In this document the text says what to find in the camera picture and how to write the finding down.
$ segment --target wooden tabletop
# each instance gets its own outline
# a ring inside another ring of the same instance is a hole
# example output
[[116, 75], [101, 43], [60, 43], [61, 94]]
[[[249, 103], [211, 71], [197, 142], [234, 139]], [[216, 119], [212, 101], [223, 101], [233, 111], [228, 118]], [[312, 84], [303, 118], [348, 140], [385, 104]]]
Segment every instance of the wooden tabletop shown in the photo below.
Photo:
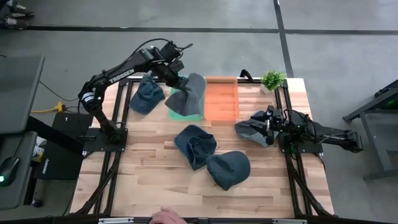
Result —
[[[288, 78], [287, 81], [293, 109], [311, 115], [303, 79]], [[161, 87], [168, 97], [170, 88]], [[117, 89], [117, 85], [113, 85], [106, 91], [103, 107], [108, 118], [113, 112]], [[240, 114], [236, 122], [249, 119], [258, 110], [266, 110], [267, 105], [276, 106], [275, 94], [265, 95], [259, 84], [239, 84], [238, 94]], [[130, 110], [129, 136], [119, 166], [112, 216], [149, 217], [161, 207], [169, 207], [182, 217], [293, 217], [285, 158], [277, 143], [263, 148], [238, 137], [234, 130], [236, 122], [171, 121], [163, 101], [147, 116]], [[251, 163], [250, 176], [224, 191], [214, 183], [206, 167], [193, 171], [173, 144], [174, 137], [189, 124], [198, 125], [215, 136], [215, 154], [245, 153]], [[83, 161], [71, 212], [81, 208], [98, 186], [103, 157], [103, 152], [95, 152]], [[308, 187], [324, 208], [333, 213], [321, 162], [314, 155], [303, 154], [303, 164]], [[300, 208], [304, 211], [300, 190], [298, 194]], [[104, 191], [102, 208], [107, 195], [108, 188]]]

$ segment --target potted plant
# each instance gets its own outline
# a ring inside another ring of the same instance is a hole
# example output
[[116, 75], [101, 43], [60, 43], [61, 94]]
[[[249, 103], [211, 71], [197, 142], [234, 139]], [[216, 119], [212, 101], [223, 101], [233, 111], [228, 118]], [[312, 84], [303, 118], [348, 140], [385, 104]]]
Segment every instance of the potted plant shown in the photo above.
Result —
[[269, 71], [267, 75], [260, 78], [261, 86], [260, 89], [268, 94], [280, 87], [285, 79], [285, 75], [282, 72]]

